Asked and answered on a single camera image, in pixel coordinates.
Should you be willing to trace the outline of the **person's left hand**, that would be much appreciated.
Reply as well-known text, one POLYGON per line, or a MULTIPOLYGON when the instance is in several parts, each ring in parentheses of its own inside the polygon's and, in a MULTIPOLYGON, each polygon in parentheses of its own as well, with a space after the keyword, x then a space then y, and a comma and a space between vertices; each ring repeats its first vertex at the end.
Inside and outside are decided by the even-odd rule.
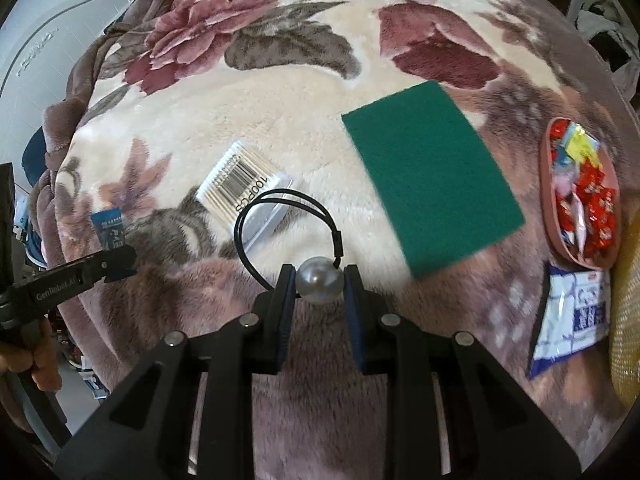
POLYGON ((52 327, 47 318, 43 318, 39 326, 41 338, 34 350, 1 344, 1 373, 27 372, 40 391, 56 393, 62 389, 62 378, 52 340, 52 327))

